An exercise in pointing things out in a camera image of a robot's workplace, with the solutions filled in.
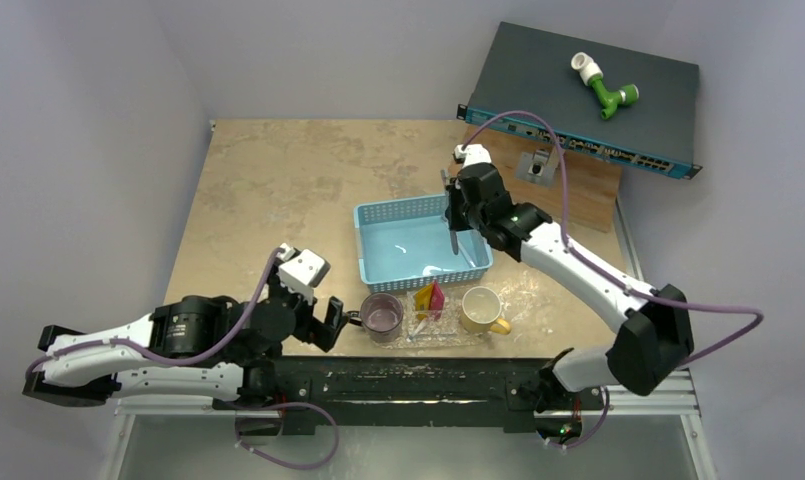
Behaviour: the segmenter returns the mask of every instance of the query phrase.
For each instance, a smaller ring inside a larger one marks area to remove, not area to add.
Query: pipe
[[[591,87],[596,92],[596,98],[602,104],[602,118],[608,120],[617,111],[619,105],[629,106],[638,101],[640,96],[638,87],[634,84],[624,85],[615,92],[610,92],[602,84],[602,70],[593,61],[590,55],[579,52],[573,55],[570,60],[573,70],[579,72],[585,85]]]

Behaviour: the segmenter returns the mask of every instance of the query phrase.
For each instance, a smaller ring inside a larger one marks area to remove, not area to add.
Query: yellow object
[[[431,306],[431,292],[434,290],[434,283],[430,283],[414,294],[414,309],[417,311],[428,310]],[[428,315],[418,313],[417,318],[422,320]]]
[[[487,287],[473,287],[464,294],[461,325],[470,333],[511,333],[511,324],[502,318],[502,300]]]

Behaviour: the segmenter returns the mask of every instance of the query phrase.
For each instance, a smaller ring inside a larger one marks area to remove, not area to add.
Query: wooden block
[[[468,138],[476,128],[470,125],[464,138]],[[495,130],[483,131],[473,143],[480,143],[488,149],[493,164],[499,169],[505,188],[511,193],[514,202],[533,203],[560,219],[560,171],[555,173],[555,185],[552,188],[535,185],[514,176],[520,156],[524,152],[533,153],[539,148],[549,148],[549,144]],[[601,232],[610,231],[622,168],[571,151],[565,152],[565,158],[570,222]]]

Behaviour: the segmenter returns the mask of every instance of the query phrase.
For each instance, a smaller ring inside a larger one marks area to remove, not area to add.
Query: white pipe fitting
[[[600,69],[599,65],[593,61],[593,58],[585,52],[579,52],[573,55],[573,59],[570,60],[570,66],[573,67],[573,70],[579,72],[585,85],[587,85],[588,80],[594,75],[602,75],[602,69]]]

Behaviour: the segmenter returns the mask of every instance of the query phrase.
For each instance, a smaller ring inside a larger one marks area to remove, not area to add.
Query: wooden tabletop
[[[315,292],[317,317],[324,317],[331,296],[343,300],[347,310],[357,310],[369,291],[358,271],[353,209],[366,202],[441,193],[439,171],[466,130],[457,120],[217,121],[166,301],[185,295],[245,300],[270,251],[286,242],[331,263]],[[624,267],[613,230],[571,224],[570,233],[612,265]],[[542,357],[569,346],[611,342],[613,334],[602,320],[563,287],[493,253],[493,267],[480,284],[505,302],[506,318],[513,324],[510,335],[486,334],[472,346],[388,349],[347,326],[329,354]],[[285,354],[323,352],[290,339]]]

